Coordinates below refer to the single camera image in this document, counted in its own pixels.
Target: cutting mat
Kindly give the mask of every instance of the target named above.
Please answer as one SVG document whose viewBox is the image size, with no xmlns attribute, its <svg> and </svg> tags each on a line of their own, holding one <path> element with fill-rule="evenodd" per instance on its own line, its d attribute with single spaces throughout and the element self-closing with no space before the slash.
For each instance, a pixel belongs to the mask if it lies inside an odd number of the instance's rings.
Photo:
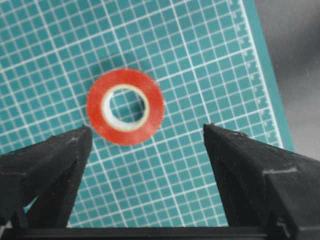
<svg viewBox="0 0 320 240">
<path fill-rule="evenodd" d="M 89 125 L 86 97 L 103 73 L 147 73 L 165 99 L 148 141 L 94 132 L 69 227 L 225 226 L 203 143 L 214 122 L 292 148 L 253 1 L 3 0 L 0 153 Z M 120 92 L 112 107 L 137 119 Z"/>
</svg>

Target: tape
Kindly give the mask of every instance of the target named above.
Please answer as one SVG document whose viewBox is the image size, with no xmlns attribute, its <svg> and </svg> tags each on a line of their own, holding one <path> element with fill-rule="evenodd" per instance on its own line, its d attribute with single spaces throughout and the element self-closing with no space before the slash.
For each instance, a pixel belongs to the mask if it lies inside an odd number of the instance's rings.
<svg viewBox="0 0 320 240">
<path fill-rule="evenodd" d="M 124 122 L 112 113 L 110 101 L 115 91 L 127 89 L 144 102 L 144 113 L 138 121 Z M 149 139 L 164 117 L 164 99 L 159 87 L 149 76 L 133 70 L 118 69 L 101 76 L 91 87 L 86 110 L 96 132 L 119 145 L 135 145 Z"/>
</svg>

